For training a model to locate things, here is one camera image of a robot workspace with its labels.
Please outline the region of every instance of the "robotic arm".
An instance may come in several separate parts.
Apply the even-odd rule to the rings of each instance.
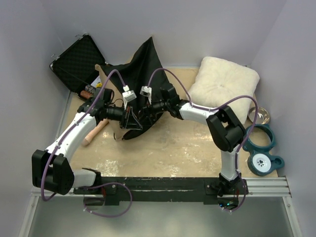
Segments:
[[[228,106],[215,111],[208,110],[207,107],[204,107],[205,109],[202,110],[194,108],[186,100],[181,100],[174,87],[161,89],[161,93],[163,100],[151,102],[151,90],[143,87],[141,94],[148,97],[148,103],[136,116],[133,108],[128,104],[128,102],[136,98],[133,91],[127,91],[125,95],[123,94],[124,106],[116,107],[110,103],[112,91],[106,89],[102,96],[103,99],[99,99],[90,110],[90,113],[78,122],[79,118],[90,108],[95,99],[94,97],[90,98],[79,107],[72,123],[52,145],[47,147],[45,151],[36,150],[34,152],[32,156],[33,185],[41,187],[44,167],[56,146],[58,150],[50,162],[44,189],[65,195],[71,188],[102,184],[99,172],[92,169],[72,171],[70,168],[71,158],[84,137],[103,119],[119,121],[122,128],[142,129],[139,120],[148,118],[154,121],[157,114],[168,111],[175,118],[192,120],[208,126],[214,143],[221,150],[222,157],[222,170],[219,175],[220,182],[216,188],[219,190],[219,196],[227,194],[241,178],[241,175],[236,172],[239,172],[236,149],[246,134],[242,124]],[[60,144],[60,139],[74,125],[75,127],[62,144],[58,145]]]

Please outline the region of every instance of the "orange object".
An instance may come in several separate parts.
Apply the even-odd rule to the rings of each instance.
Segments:
[[[87,92],[87,91],[85,91],[85,90],[83,90],[82,92],[80,92],[80,95],[81,95],[84,99],[89,99],[89,98],[92,96],[91,93],[89,93],[89,92]]]
[[[83,146],[87,146],[91,143],[92,139],[105,127],[105,125],[107,125],[109,123],[109,121],[107,119],[104,119],[102,121],[99,122],[99,124],[91,131],[88,133],[88,135],[86,135],[86,137],[84,138],[84,140],[81,142],[81,144]]]
[[[103,195],[104,198],[105,198],[105,196],[107,195],[107,193],[105,192],[104,187],[102,188],[102,195]]]

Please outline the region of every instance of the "white connector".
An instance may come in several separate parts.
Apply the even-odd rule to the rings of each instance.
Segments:
[[[148,86],[142,86],[140,94],[148,97],[149,104],[152,104],[152,88]]]
[[[135,100],[137,98],[135,92],[133,90],[129,90],[128,85],[123,87],[124,91],[122,96],[123,96],[123,102],[124,102],[124,108],[126,109],[127,103]]]
[[[124,90],[125,92],[128,92],[128,91],[129,91],[129,87],[128,87],[128,85],[123,86],[123,90]]]

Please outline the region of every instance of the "tan floor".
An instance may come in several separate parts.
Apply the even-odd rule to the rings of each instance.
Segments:
[[[186,88],[194,83],[198,68],[171,68]],[[167,73],[180,97],[185,93]],[[66,126],[83,102],[73,96]],[[257,145],[267,145],[269,139],[261,130],[251,134]],[[239,165],[243,177],[256,177],[247,166],[249,153],[240,151]],[[215,146],[208,127],[193,121],[182,121],[165,113],[140,137],[115,141],[107,125],[87,147],[80,146],[71,160],[72,169],[83,167],[100,171],[103,176],[142,177],[218,177],[221,170],[220,150]],[[274,171],[266,177],[277,177]]]

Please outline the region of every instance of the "wooden handle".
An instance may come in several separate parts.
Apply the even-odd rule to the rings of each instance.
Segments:
[[[84,140],[82,141],[82,145],[83,146],[87,146],[90,144],[90,142],[92,141],[92,139],[104,128],[105,125],[107,125],[109,123],[109,121],[107,119],[104,119],[102,121],[99,122],[99,124],[91,131],[88,133],[88,135],[86,135],[86,137],[84,138]]]
[[[84,98],[84,99],[89,99],[91,96],[92,96],[92,94],[91,93],[89,93],[89,92],[87,92],[87,91],[85,91],[85,90],[83,90],[82,92],[80,92],[80,95]]]

